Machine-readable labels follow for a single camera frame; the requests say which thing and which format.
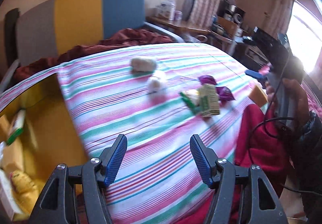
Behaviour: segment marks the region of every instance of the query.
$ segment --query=striped bedsheet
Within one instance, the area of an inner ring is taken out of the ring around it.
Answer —
[[[132,73],[132,57],[155,56],[168,79],[166,90],[149,94],[151,73]],[[2,95],[8,102],[37,81],[57,73],[67,108],[90,156],[99,156],[119,133],[128,149],[106,198],[114,223],[174,223],[210,194],[189,149],[199,134],[219,157],[233,160],[236,138],[254,81],[246,68],[206,44],[134,46],[63,63],[38,73]],[[179,92],[200,86],[212,75],[236,101],[220,104],[220,115],[202,118],[184,104]],[[84,207],[79,207],[86,223]]]

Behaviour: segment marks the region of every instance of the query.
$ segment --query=silver screw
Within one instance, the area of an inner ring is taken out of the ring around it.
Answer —
[[[218,163],[220,163],[220,164],[226,164],[227,163],[227,160],[225,158],[219,158],[218,159]]]
[[[93,164],[99,163],[99,158],[92,158],[91,163]]]
[[[57,169],[63,170],[65,169],[66,165],[64,163],[58,164]]]
[[[252,170],[260,170],[260,166],[258,166],[258,165],[252,165]]]

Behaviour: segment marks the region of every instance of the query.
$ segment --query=purple snack wrapper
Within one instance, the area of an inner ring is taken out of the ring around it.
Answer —
[[[231,90],[228,89],[226,86],[224,87],[216,87],[217,93],[219,95],[219,99],[221,101],[233,101],[235,100],[234,96],[231,93]]]
[[[204,84],[217,85],[217,82],[214,79],[214,77],[212,77],[210,75],[202,75],[198,79],[199,79],[201,85],[204,85]]]

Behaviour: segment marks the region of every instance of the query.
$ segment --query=rolled towel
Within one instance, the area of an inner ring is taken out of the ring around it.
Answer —
[[[131,59],[131,66],[133,71],[155,71],[157,68],[157,61],[153,57],[135,57]]]
[[[163,90],[166,86],[166,75],[163,71],[157,70],[148,79],[148,89],[150,93]]]

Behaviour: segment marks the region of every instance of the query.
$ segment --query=black jacket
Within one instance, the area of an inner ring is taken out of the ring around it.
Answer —
[[[322,194],[322,123],[315,112],[303,127],[301,136],[289,143],[289,154],[299,178],[300,190]],[[302,194],[307,223],[322,223],[322,197]]]

